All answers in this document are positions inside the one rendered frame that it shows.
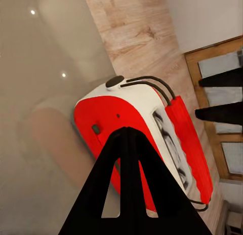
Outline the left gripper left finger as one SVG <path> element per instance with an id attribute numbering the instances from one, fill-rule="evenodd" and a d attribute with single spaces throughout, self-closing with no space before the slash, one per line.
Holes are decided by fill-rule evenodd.
<path id="1" fill-rule="evenodd" d="M 120 158 L 120 216 L 101 218 Z M 59 235 L 135 235 L 127 127 L 110 134 Z"/>

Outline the radio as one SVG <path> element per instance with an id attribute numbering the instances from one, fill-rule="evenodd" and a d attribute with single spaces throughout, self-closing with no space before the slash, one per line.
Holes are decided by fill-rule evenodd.
<path id="1" fill-rule="evenodd" d="M 161 88 L 142 79 L 162 83 L 173 99 L 170 101 Z M 165 98 L 166 107 L 154 88 Z M 208 209 L 213 185 L 199 138 L 182 98 L 161 79 L 116 76 L 77 102 L 74 121 L 96 159 L 112 132 L 123 127 L 127 127 L 127 133 L 128 127 L 143 132 L 186 196 L 192 185 L 190 165 L 201 198 L 201 202 L 190 202 L 206 204 L 204 209 L 196 209 L 198 212 Z M 157 212 L 140 161 L 139 167 L 146 209 Z M 120 195 L 120 158 L 114 162 L 110 182 Z"/>

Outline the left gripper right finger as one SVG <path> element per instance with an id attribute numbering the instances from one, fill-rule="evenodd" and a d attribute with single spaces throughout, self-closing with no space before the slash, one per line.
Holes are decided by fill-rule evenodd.
<path id="1" fill-rule="evenodd" d="M 212 235 L 147 136 L 128 127 L 135 235 Z M 158 218 L 146 212 L 141 162 Z"/>

